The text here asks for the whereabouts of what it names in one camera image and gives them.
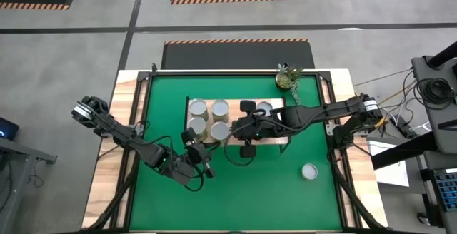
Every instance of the black cable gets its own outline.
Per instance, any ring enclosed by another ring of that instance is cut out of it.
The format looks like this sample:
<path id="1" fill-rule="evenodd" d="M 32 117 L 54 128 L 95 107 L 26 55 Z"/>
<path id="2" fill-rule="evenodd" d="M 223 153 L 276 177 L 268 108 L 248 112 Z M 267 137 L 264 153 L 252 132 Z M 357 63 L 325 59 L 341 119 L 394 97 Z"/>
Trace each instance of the black cable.
<path id="1" fill-rule="evenodd" d="M 405 109 L 411 113 L 411 117 L 409 118 L 409 121 L 405 122 L 405 124 L 404 124 L 405 126 L 407 126 L 408 124 L 410 124 L 411 121 L 412 121 L 413 118 L 414 118 L 414 111 L 412 111 L 411 109 L 408 108 L 408 103 L 409 103 L 409 101 L 412 101 L 412 100 L 414 100 L 414 99 L 416 99 L 416 98 L 410 98 L 410 99 L 408 99 L 408 101 L 405 103 Z"/>
<path id="2" fill-rule="evenodd" d="M 392 108 L 391 110 L 387 111 L 387 114 L 386 114 L 386 118 L 388 116 L 391 116 L 392 112 L 395 111 L 396 109 L 400 108 L 401 105 L 403 104 L 406 104 L 405 107 L 407 106 L 407 103 L 412 100 L 413 98 L 410 98 L 408 101 L 406 100 L 406 98 L 408 97 L 408 94 L 413 91 L 414 92 L 414 86 L 409 88 L 407 91 L 406 91 L 406 80 L 408 79 L 408 77 L 412 74 L 413 72 L 410 72 L 408 73 L 405 78 L 403 79 L 403 98 L 400 100 L 400 103 L 396 104 L 396 105 L 393 105 L 393 106 L 384 106 L 384 107 L 381 107 L 380 109 L 383 109 L 383 110 L 386 110 L 386 108 Z M 406 110 L 407 111 L 410 111 L 412 113 L 412 116 L 414 116 L 414 112 L 412 110 L 410 110 L 409 108 L 406 107 Z M 390 133 L 387 132 L 386 130 L 386 124 L 383 123 L 381 126 L 379 126 L 378 128 L 378 131 L 379 133 L 381 134 L 381 137 L 383 138 L 384 137 L 384 134 L 387 134 L 388 136 L 392 137 L 392 138 L 397 138 L 395 137 L 394 135 L 391 135 Z"/>
<path id="3" fill-rule="evenodd" d="M 203 170 L 200 170 L 200 171 L 201 171 L 201 174 L 198 174 L 198 175 L 195 175 L 195 176 L 189 176 L 189 175 L 187 175 L 187 174 L 181 172 L 179 169 L 176 169 L 176 166 L 173 166 L 173 168 L 172 168 L 171 170 L 172 170 L 172 171 L 176 171 L 177 173 L 181 174 L 182 176 L 186 176 L 187 178 L 201 178 L 201 176 L 204 174 L 205 165 L 203 165 L 203 164 L 204 164 L 204 162 L 203 162 L 203 156 L 201 156 L 200 152 L 197 151 L 197 153 L 199 153 L 199 156 L 200 156 L 200 158 L 201 158 L 201 160 L 202 160 L 201 165 L 202 165 Z M 195 164 L 192 163 L 192 167 L 195 169 L 195 167 L 197 167 L 197 165 L 195 165 Z"/>
<path id="4" fill-rule="evenodd" d="M 357 144 L 355 144 L 355 143 L 352 143 L 352 146 L 353 146 L 354 148 L 359 149 L 360 151 L 364 152 L 365 154 L 367 154 L 367 155 L 369 155 L 369 156 L 371 157 L 370 152 L 368 152 L 368 151 L 366 151 L 365 149 L 361 148 L 359 145 L 357 145 Z"/>
<path id="5" fill-rule="evenodd" d="M 447 80 L 443 78 L 427 78 L 420 80 L 413 90 L 414 97 L 419 103 L 428 109 L 442 110 L 451 105 L 456 98 L 456 92 L 451 88 Z"/>
<path id="6" fill-rule="evenodd" d="M 119 146 L 120 146 L 120 145 L 117 145 L 117 146 L 115 146 L 115 147 L 109 149 L 108 151 L 105 151 L 104 153 L 102 153 L 102 154 L 97 158 L 97 160 L 100 160 L 100 158 L 102 158 L 103 156 L 105 156 L 107 153 L 112 152 L 114 149 L 118 148 Z"/>
<path id="7" fill-rule="evenodd" d="M 255 123 L 255 122 L 251 122 L 251 123 L 248 123 L 248 124 L 245 124 L 245 125 L 243 125 L 243 126 L 241 126 L 241 127 L 236 128 L 235 130 L 233 130 L 233 131 L 227 136 L 227 138 L 226 138 L 225 141 L 224 141 L 224 155 L 226 156 L 227 160 L 228 160 L 230 163 L 232 163 L 233 165 L 235 165 L 235 166 L 241 166 L 241 167 L 248 166 L 248 165 L 250 165 L 250 164 L 254 161 L 254 158 L 255 158 L 255 157 L 252 157 L 249 161 L 247 161 L 247 162 L 245 162 L 245 163 L 239 163 L 239 162 L 237 162 L 237 161 L 234 161 L 234 160 L 230 159 L 230 158 L 229 158 L 229 155 L 228 155 L 228 153 L 227 153 L 227 144 L 229 143 L 229 139 L 230 139 L 230 137 L 232 137 L 232 135 L 235 134 L 237 131 L 240 131 L 240 130 L 242 130 L 242 129 L 248 127 L 248 126 L 251 126 L 251 125 L 253 125 L 254 123 Z"/>
<path id="8" fill-rule="evenodd" d="M 43 159 L 40 159 L 40 158 L 36 159 L 36 162 L 34 164 L 34 174 L 29 176 L 29 182 L 32 181 L 32 179 L 33 179 L 35 188 L 40 188 L 42 185 L 44 185 L 44 180 L 38 174 L 36 174 L 36 164 L 41 161 L 43 161 Z"/>
<path id="9" fill-rule="evenodd" d="M 356 148 L 361 149 L 363 152 L 367 153 L 364 149 L 360 148 L 356 144 L 352 143 Z M 343 148 L 333 148 L 331 150 L 328 150 L 327 153 L 327 159 L 331 163 L 331 167 L 333 168 L 333 171 L 335 173 L 335 178 L 337 183 L 343 188 L 343 190 L 346 192 L 346 195 L 348 195 L 349 200 L 351 203 L 356 207 L 358 213 L 360 216 L 365 220 L 367 225 L 369 226 L 370 229 L 383 229 L 384 227 L 376 221 L 376 219 L 370 214 L 370 212 L 366 209 L 366 207 L 363 205 L 363 203 L 360 201 L 360 199 L 357 197 L 356 193 L 354 190 L 350 187 L 348 184 L 347 180 L 345 177 L 341 174 L 339 167 L 338 167 L 338 162 L 343 158 L 343 153 L 348 149 L 348 146 L 344 146 Z M 334 159 L 335 158 L 335 153 L 331 153 L 332 151 L 339 150 L 340 151 L 340 158 L 339 159 Z"/>
<path id="10" fill-rule="evenodd" d="M 209 148 L 208 154 L 209 154 L 210 156 L 212 156 L 213 153 L 216 152 L 216 149 L 217 149 L 220 145 L 221 145 L 221 142 L 220 142 L 220 141 L 214 142 L 214 143 L 210 143 L 210 145 L 206 148 L 206 149 Z"/>
<path id="11" fill-rule="evenodd" d="M 13 192 L 13 179 L 11 178 L 12 169 L 11 169 L 11 161 L 10 160 L 8 160 L 8 168 L 9 168 L 9 173 L 8 173 L 8 178 L 7 178 L 6 182 L 9 183 L 9 190 L 8 190 L 8 195 L 6 196 L 6 200 L 0 206 L 0 213 L 5 208 L 6 204 L 8 203 L 8 199 L 11 196 L 11 193 Z"/>
<path id="12" fill-rule="evenodd" d="M 197 189 L 191 189 L 190 187 L 185 185 L 184 187 L 191 192 L 197 192 L 197 191 L 201 190 L 203 188 L 203 184 L 204 184 L 204 180 L 205 180 L 205 178 L 203 177 L 203 172 L 196 166 L 194 166 L 194 169 L 195 169 L 195 171 L 197 171 L 197 173 L 200 176 L 200 186 Z"/>

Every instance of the white paper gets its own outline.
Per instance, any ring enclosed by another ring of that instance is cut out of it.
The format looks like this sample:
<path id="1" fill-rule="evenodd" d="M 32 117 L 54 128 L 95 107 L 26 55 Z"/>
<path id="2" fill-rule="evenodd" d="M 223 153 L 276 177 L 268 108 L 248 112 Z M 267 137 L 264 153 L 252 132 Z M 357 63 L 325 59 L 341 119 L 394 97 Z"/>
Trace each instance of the white paper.
<path id="1" fill-rule="evenodd" d="M 374 156 L 388 150 L 389 148 L 395 148 L 396 145 L 378 141 L 368 141 L 368 147 L 371 155 Z M 374 172 L 376 174 L 376 180 L 379 183 L 409 187 L 405 161 L 394 163 L 393 165 L 380 168 Z"/>

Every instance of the metal stand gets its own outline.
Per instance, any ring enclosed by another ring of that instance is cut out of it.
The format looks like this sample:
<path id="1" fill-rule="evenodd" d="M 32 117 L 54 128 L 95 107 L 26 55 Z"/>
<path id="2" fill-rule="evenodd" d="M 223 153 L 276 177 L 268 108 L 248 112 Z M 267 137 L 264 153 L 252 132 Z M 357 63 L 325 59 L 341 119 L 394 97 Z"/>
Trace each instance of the metal stand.
<path id="1" fill-rule="evenodd" d="M 34 158 L 45 160 L 48 164 L 54 164 L 57 160 L 57 156 L 55 155 L 41 152 L 34 148 L 29 148 L 4 138 L 0 138 L 0 151 L 28 155 Z"/>
<path id="2" fill-rule="evenodd" d="M 1 201 L 6 200 L 5 207 L 0 212 L 0 234 L 9 234 L 16 216 L 25 187 L 29 183 L 37 159 L 46 161 L 47 164 L 54 164 L 57 156 L 38 151 L 27 146 L 20 145 L 13 141 L 0 138 L 0 152 L 8 156 L 9 184 L 11 192 Z"/>
<path id="3" fill-rule="evenodd" d="M 287 137 L 287 139 L 288 139 L 288 142 L 284 147 L 282 145 L 279 145 L 279 153 L 284 153 L 284 151 L 286 151 L 287 147 L 292 143 L 292 138 L 290 136 Z"/>
<path id="4" fill-rule="evenodd" d="M 396 146 L 395 148 L 388 149 L 371 157 L 373 167 L 375 170 L 384 166 L 419 156 L 425 151 L 437 151 L 435 136 L 433 132 L 429 132 L 418 138 L 414 138 L 406 143 Z"/>

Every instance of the can lid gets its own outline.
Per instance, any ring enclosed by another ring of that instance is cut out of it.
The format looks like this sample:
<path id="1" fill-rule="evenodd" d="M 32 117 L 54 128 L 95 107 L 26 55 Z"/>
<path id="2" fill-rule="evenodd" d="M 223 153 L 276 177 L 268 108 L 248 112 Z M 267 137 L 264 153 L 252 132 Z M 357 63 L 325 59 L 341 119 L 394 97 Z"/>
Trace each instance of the can lid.
<path id="1" fill-rule="evenodd" d="M 257 109 L 265 110 L 265 112 L 266 112 L 265 116 L 270 116 L 270 110 L 273 109 L 273 106 L 268 102 L 262 101 L 257 105 Z"/>
<path id="2" fill-rule="evenodd" d="M 191 101 L 189 106 L 189 111 L 194 115 L 201 115 L 205 113 L 206 102 L 203 99 L 196 98 Z"/>
<path id="3" fill-rule="evenodd" d="M 187 127 L 188 128 L 192 127 L 193 130 L 195 131 L 195 134 L 203 133 L 206 128 L 205 119 L 203 119 L 201 117 L 194 117 L 187 123 Z"/>
<path id="4" fill-rule="evenodd" d="M 211 137 L 218 141 L 222 141 L 230 134 L 230 128 L 227 123 L 216 122 L 211 127 Z"/>
<path id="5" fill-rule="evenodd" d="M 211 106 L 211 111 L 217 116 L 224 116 L 229 112 L 229 103 L 225 100 L 216 100 Z"/>
<path id="6" fill-rule="evenodd" d="M 301 175 L 305 180 L 313 180 L 317 177 L 317 167 L 314 164 L 307 163 L 301 169 Z"/>

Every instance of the wooden table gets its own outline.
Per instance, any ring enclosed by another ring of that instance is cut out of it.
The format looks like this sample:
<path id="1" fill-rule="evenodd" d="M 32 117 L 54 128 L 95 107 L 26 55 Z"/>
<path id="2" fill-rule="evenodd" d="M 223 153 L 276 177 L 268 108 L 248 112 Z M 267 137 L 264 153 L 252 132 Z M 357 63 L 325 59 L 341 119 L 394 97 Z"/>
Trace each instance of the wooden table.
<path id="1" fill-rule="evenodd" d="M 331 72 L 333 92 L 336 101 L 343 101 L 354 96 L 351 75 L 349 74 L 348 69 L 307 69 L 307 71 Z M 111 101 L 110 114 L 113 115 L 116 118 L 116 120 L 122 124 L 129 123 L 129 117 L 133 103 L 136 78 L 138 72 L 139 71 L 137 70 L 120 71 L 116 80 L 116 86 Z M 329 87 L 326 87 L 326 83 L 323 82 L 324 97 L 326 101 L 330 102 L 328 88 Z M 143 88 L 140 92 L 140 101 L 138 103 L 139 107 L 136 112 L 137 121 L 139 121 L 141 112 L 143 110 L 142 107 L 144 101 L 144 94 L 145 90 Z M 348 118 L 342 118 L 341 123 L 344 123 L 345 121 L 347 121 L 347 119 Z M 368 150 L 365 138 L 355 137 L 354 143 Z M 114 146 L 115 144 L 111 139 L 104 139 L 101 142 L 99 153 L 103 153 L 108 149 L 113 148 Z M 92 223 L 94 223 L 96 219 L 103 213 L 104 209 L 107 207 L 110 200 L 114 197 L 116 191 L 116 184 L 118 180 L 119 167 L 121 165 L 122 152 L 123 150 L 121 148 L 116 149 L 110 152 L 109 154 L 105 155 L 103 159 L 97 162 L 94 178 L 92 180 L 91 190 L 89 193 L 89 198 L 87 200 L 86 211 L 84 213 L 84 219 L 81 226 L 82 228 L 89 227 Z M 381 195 L 379 193 L 378 184 L 376 182 L 376 176 L 370 157 L 355 148 L 349 148 L 347 150 L 347 153 L 349 165 L 351 167 L 353 184 L 357 196 L 361 199 L 362 203 L 366 206 L 366 208 L 368 209 L 368 211 L 370 211 L 374 218 L 380 224 L 387 226 L 386 215 L 384 213 L 383 203 L 381 200 Z M 124 218 L 126 197 L 127 196 L 125 195 L 121 202 L 121 210 L 119 213 L 118 224 L 121 224 L 121 219 Z M 352 217 L 352 206 L 349 199 L 344 194 L 344 191 L 343 199 L 346 209 L 346 215 L 348 218 L 348 225 L 355 226 L 354 219 Z"/>
<path id="2" fill-rule="evenodd" d="M 208 110 L 208 115 L 209 118 L 206 121 L 206 131 L 208 132 L 207 137 L 203 140 L 204 143 L 212 143 L 216 142 L 217 140 L 211 137 L 210 130 L 211 126 L 214 123 L 212 112 L 211 112 L 211 105 L 213 104 L 214 100 L 204 100 L 206 102 L 207 110 Z M 246 113 L 241 112 L 240 110 L 240 102 L 241 100 L 239 99 L 226 99 L 225 100 L 228 104 L 229 112 L 228 112 L 228 126 L 230 126 L 231 122 L 238 120 L 240 117 L 246 116 Z M 284 102 L 282 98 L 269 98 L 269 99 L 252 99 L 256 104 L 259 104 L 261 102 L 267 102 L 271 105 L 272 109 L 275 108 L 281 108 L 284 107 Z M 189 120 L 193 118 L 190 109 L 188 108 L 187 110 L 187 127 L 189 127 Z M 262 138 L 259 141 L 252 141 L 252 144 L 254 145 L 266 145 L 266 144 L 287 144 L 288 143 L 288 138 L 283 137 L 283 138 Z M 229 145 L 244 145 L 244 141 L 240 141 L 236 139 L 235 137 L 230 137 L 228 140 Z"/>

